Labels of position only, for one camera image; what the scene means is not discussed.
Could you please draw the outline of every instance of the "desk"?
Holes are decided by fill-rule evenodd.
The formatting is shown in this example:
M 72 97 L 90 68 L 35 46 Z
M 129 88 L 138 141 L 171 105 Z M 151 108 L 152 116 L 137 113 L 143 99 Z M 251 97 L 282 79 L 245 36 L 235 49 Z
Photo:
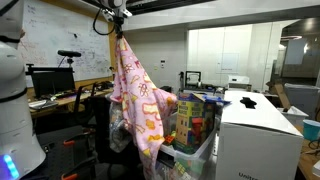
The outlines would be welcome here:
M 102 91 L 97 91 L 95 93 L 95 96 L 106 95 L 108 93 L 111 93 L 112 91 L 113 91 L 113 89 L 106 89 L 106 90 L 102 90 Z M 90 95 L 91 95 L 90 93 L 82 94 L 81 97 L 80 97 L 80 100 L 87 99 L 88 97 L 90 97 Z M 61 107 L 61 106 L 65 106 L 65 105 L 68 105 L 70 103 L 73 103 L 73 102 L 75 102 L 75 100 L 76 100 L 76 95 L 68 97 L 68 98 L 59 99 L 59 100 L 56 100 L 56 101 L 58 102 L 58 107 Z M 40 111 L 30 109 L 31 117 L 32 118 L 39 118 L 39 117 L 43 117 L 43 116 L 52 114 L 55 111 L 57 111 L 56 108 L 57 107 L 48 108 L 48 109 L 43 109 L 43 110 L 40 110 Z
M 295 126 L 298 131 L 301 133 L 303 132 L 303 127 L 302 126 Z M 308 144 L 310 141 L 308 140 L 303 140 L 302 144 L 302 149 L 301 152 L 307 152 L 312 149 L 309 148 Z M 319 177 L 313 175 L 312 173 L 312 167 L 314 164 L 316 164 L 320 160 L 320 156 L 316 157 L 315 155 L 312 154 L 301 154 L 300 160 L 299 160 L 299 168 L 304 175 L 304 177 L 307 180 L 320 180 Z

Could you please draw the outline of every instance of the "blue light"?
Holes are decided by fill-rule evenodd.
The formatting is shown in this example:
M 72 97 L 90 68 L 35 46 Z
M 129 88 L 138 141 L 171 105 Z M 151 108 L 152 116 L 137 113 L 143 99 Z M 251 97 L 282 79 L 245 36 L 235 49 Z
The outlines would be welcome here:
M 19 177 L 19 172 L 16 168 L 16 166 L 14 165 L 13 161 L 12 161 L 12 158 L 9 156 L 9 155 L 4 155 L 3 156 L 3 160 L 4 162 L 6 162 L 7 164 L 7 167 L 10 171 L 10 174 L 11 176 L 14 178 L 14 179 L 17 179 Z

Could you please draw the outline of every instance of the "black monitor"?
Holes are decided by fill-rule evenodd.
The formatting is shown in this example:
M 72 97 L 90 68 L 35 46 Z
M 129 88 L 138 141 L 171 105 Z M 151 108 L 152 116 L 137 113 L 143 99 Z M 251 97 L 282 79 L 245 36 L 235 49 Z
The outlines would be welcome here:
M 75 90 L 72 72 L 40 72 L 31 75 L 36 97 Z

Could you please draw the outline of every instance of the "lab room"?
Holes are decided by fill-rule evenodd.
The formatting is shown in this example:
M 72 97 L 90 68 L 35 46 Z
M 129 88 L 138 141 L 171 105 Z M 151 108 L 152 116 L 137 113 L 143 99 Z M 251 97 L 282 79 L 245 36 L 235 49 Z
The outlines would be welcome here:
M 320 179 L 320 1 L 2 0 L 0 180 Z

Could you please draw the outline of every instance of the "pink blanket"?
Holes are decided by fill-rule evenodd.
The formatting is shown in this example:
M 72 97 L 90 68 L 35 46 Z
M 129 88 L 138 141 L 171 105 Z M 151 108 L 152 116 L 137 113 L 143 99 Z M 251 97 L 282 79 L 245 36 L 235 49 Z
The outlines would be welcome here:
M 121 102 L 126 129 L 140 152 L 147 180 L 155 177 L 155 163 L 164 141 L 162 119 L 176 107 L 174 94 L 158 89 L 125 38 L 116 45 L 116 74 L 111 99 Z

